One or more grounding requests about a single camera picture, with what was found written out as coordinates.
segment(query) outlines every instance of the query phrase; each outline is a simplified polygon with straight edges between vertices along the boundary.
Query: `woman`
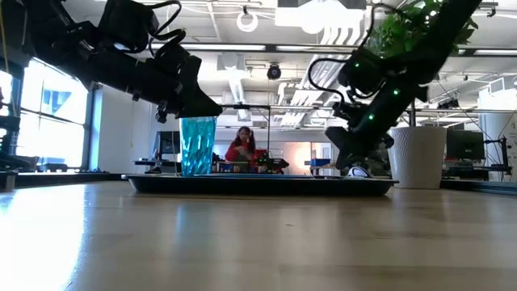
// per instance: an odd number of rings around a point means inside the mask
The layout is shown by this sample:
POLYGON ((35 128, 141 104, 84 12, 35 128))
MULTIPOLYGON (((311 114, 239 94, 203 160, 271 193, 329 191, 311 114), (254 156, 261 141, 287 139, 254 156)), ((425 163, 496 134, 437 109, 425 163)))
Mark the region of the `woman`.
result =
POLYGON ((253 131, 247 126, 237 131, 235 140, 229 145, 225 158, 230 162, 249 162, 255 152, 255 139, 253 131))

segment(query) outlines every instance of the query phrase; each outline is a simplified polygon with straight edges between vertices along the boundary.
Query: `blue glass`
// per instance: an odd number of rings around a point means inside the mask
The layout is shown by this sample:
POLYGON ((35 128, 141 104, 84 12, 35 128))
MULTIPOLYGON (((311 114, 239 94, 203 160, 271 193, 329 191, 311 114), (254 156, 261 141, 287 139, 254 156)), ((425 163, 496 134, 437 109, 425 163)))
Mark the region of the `blue glass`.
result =
POLYGON ((181 119, 181 169, 183 176, 212 173, 212 152, 217 117, 181 119))

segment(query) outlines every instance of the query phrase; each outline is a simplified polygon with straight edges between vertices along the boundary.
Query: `white plant pot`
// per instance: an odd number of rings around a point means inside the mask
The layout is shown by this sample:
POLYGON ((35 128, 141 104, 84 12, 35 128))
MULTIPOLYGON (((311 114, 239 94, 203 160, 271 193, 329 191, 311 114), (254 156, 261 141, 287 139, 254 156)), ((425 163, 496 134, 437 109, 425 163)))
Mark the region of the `white plant pot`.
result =
POLYGON ((439 189, 447 129, 408 127, 391 129, 395 145, 388 150, 393 179, 399 188, 439 189))

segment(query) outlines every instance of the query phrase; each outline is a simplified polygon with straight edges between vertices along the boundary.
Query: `window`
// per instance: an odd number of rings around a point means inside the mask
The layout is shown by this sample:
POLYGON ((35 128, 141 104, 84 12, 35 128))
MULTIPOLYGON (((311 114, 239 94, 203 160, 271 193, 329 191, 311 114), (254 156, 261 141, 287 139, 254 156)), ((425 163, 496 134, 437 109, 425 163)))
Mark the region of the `window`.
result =
POLYGON ((39 164, 81 167, 88 91, 77 80, 39 61, 25 69, 16 154, 39 164))
MULTIPOLYGON (((11 111, 9 106, 11 105, 13 87, 19 85, 19 80, 17 78, 13 78, 12 75, 0 71, 0 90, 2 91, 1 100, 2 108, 0 108, 0 116, 9 116, 11 111)), ((11 153, 11 150, 14 149, 12 146, 13 141, 13 133, 9 133, 5 129, 0 129, 0 150, 5 153, 11 153)))

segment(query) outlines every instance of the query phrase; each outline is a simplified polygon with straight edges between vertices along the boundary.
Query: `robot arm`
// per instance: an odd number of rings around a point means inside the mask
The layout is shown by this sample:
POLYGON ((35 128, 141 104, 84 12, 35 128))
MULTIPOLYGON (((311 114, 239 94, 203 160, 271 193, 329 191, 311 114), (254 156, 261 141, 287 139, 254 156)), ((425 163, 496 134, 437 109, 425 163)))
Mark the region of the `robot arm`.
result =
POLYGON ((59 67, 90 88, 93 82, 112 86, 157 104, 157 120, 167 114, 179 117, 218 116, 222 108, 199 87, 201 60, 190 55, 179 41, 183 30, 159 35, 153 9, 179 1, 146 6, 130 0, 108 0, 98 27, 75 23, 61 0, 22 0, 27 13, 31 54, 59 67), (168 40, 154 58, 139 60, 127 53, 141 53, 153 39, 168 40))
POLYGON ((335 115, 348 120, 348 130, 328 128, 326 136, 340 149, 337 168, 356 157, 366 157, 381 141, 387 147, 393 139, 386 133, 415 98, 427 101, 428 84, 447 60, 461 28, 481 0, 449 0, 438 19, 410 53, 381 59, 363 45, 355 50, 339 73, 338 81, 366 95, 376 95, 369 105, 338 103, 335 115))

